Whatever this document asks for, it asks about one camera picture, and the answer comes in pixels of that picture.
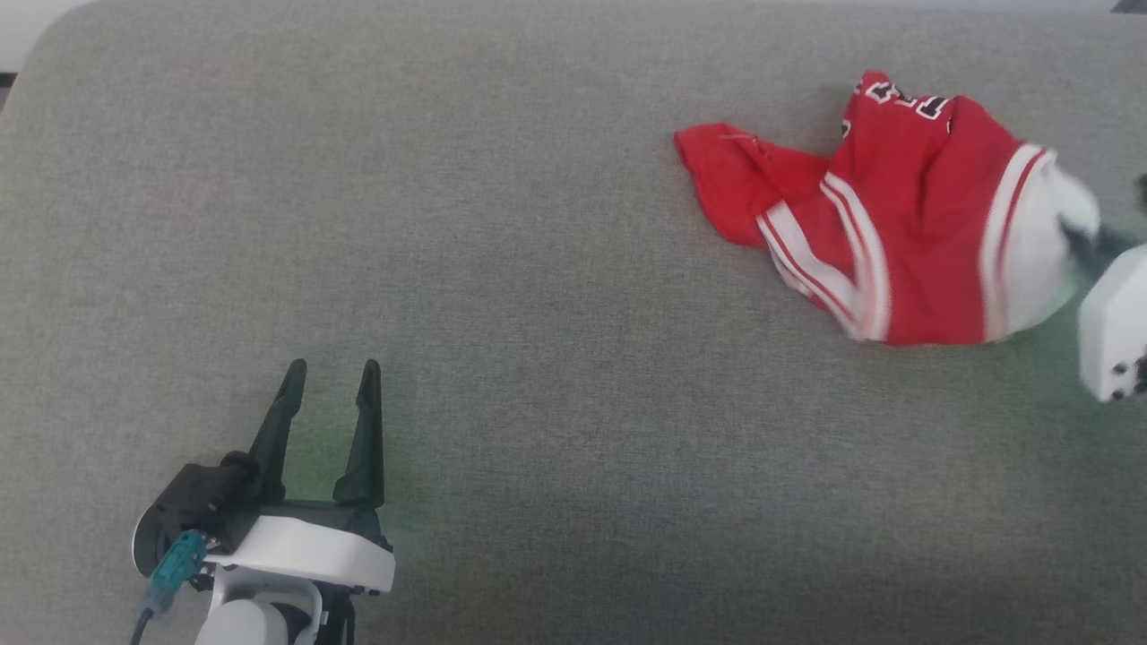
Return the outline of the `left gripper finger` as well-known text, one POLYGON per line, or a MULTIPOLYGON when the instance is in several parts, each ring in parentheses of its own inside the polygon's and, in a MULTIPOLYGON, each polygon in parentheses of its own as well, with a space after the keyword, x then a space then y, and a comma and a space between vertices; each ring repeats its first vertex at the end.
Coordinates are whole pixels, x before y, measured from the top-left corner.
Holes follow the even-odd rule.
POLYGON ((377 510, 384 505, 384 425, 382 376, 375 359, 365 363, 356 396, 356 435, 349 448, 348 468, 333 487, 331 498, 343 507, 377 510))
POLYGON ((253 445, 248 453, 258 471, 251 483, 251 494, 257 502, 281 503, 284 499, 284 459, 291 423, 302 407, 306 373, 305 359, 291 362, 270 411, 263 417, 262 428, 255 434, 253 445))

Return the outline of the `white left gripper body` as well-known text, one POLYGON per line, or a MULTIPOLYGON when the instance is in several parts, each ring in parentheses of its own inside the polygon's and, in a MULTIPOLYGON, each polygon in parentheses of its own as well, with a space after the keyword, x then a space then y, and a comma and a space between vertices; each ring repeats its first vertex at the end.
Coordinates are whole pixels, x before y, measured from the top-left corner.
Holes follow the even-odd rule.
POLYGON ((391 592, 396 555, 379 511, 336 503, 263 503, 253 527, 233 547, 216 547, 208 564, 270 572, 352 588, 391 592))

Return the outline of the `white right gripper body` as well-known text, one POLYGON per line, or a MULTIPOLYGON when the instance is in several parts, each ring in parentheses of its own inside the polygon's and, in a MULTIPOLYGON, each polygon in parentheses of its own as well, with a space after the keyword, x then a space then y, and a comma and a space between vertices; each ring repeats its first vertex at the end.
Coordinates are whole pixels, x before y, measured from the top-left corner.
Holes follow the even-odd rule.
POLYGON ((1146 391, 1146 246, 1122 252, 1082 300, 1079 374, 1095 401, 1146 391))

